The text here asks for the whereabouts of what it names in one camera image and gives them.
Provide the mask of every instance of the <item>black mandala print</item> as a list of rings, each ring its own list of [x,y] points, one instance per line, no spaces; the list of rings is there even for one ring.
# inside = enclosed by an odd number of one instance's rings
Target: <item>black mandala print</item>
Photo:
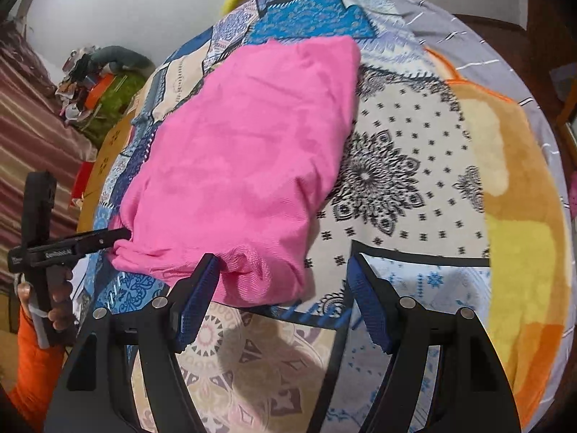
[[[344,292],[329,293],[323,296],[317,302],[317,309],[314,311],[316,316],[330,314],[333,318],[338,318],[343,312]]]
[[[375,96],[378,92],[383,91],[388,85],[396,83],[403,83],[404,86],[410,88],[416,93],[439,93],[441,96],[441,102],[449,102],[451,105],[451,110],[455,110],[455,106],[457,110],[459,109],[459,103],[451,91],[451,88],[449,88],[445,82],[440,81],[435,76],[410,78],[408,76],[393,73],[388,70],[375,69],[364,65],[361,65],[359,68],[357,95],[359,95],[362,101],[366,101],[368,98]],[[420,109],[420,105],[418,104],[414,105],[413,107],[415,110]]]
[[[406,210],[425,205],[415,187],[419,166],[417,159],[395,148],[388,130],[373,135],[354,131],[330,195],[335,219],[362,218],[391,236]]]
[[[453,184],[453,188],[461,192],[461,197],[471,202],[475,211],[483,213],[483,187],[481,186],[481,177],[476,166],[466,168],[465,174],[459,175],[459,180]]]

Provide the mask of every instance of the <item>pink cloth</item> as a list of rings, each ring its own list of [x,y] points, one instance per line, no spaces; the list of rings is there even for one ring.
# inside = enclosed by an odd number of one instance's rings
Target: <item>pink cloth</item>
[[[290,302],[308,283],[310,218],[331,191],[356,109],[351,37],[235,50],[166,117],[120,205],[113,266],[169,285],[221,257],[214,300]]]

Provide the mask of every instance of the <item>wooden furniture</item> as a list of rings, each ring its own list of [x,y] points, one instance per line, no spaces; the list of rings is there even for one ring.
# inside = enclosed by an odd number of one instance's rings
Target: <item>wooden furniture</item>
[[[532,55],[544,70],[577,62],[573,15],[565,0],[528,0],[527,35]]]
[[[577,169],[577,79],[573,80],[571,92],[565,101],[561,114],[553,126],[569,152],[573,167]]]
[[[132,109],[125,114],[122,120],[110,129],[102,143],[84,191],[82,210],[76,228],[78,232],[92,231],[94,212],[100,200],[100,193],[116,157],[128,143],[132,129],[131,120],[134,118],[135,112]]]

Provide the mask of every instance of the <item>gray fabric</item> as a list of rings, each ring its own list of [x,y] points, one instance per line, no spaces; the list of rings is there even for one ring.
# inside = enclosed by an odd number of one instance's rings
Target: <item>gray fabric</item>
[[[145,69],[152,65],[152,62],[145,56],[118,45],[98,49],[91,54],[90,60],[100,66],[104,66],[107,63],[115,64],[118,70],[122,69],[123,66],[129,69]]]
[[[517,76],[517,73],[483,38],[454,15],[425,0],[391,1],[394,2],[397,10],[411,28],[419,43],[425,44],[445,56],[461,76],[492,91],[510,97],[523,107],[559,191],[559,197],[565,208],[567,229],[571,230],[567,184],[565,183],[557,142],[547,119],[541,112],[541,108],[529,89]],[[571,292],[573,304],[570,306],[565,323],[563,340],[561,341],[561,346],[555,358],[555,363],[549,375],[549,382],[539,408],[525,431],[529,431],[535,426],[553,402],[555,392],[558,389],[561,376],[567,364],[573,341],[575,302],[577,301],[577,276],[575,275],[574,258],[572,269]]]

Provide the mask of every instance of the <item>pile of clothes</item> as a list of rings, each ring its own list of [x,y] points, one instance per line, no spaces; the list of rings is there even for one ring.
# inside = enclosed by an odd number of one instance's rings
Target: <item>pile of clothes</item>
[[[62,121],[100,147],[106,132],[144,85],[140,71],[153,67],[145,56],[118,46],[72,51],[62,68],[66,77],[56,91],[62,102]]]

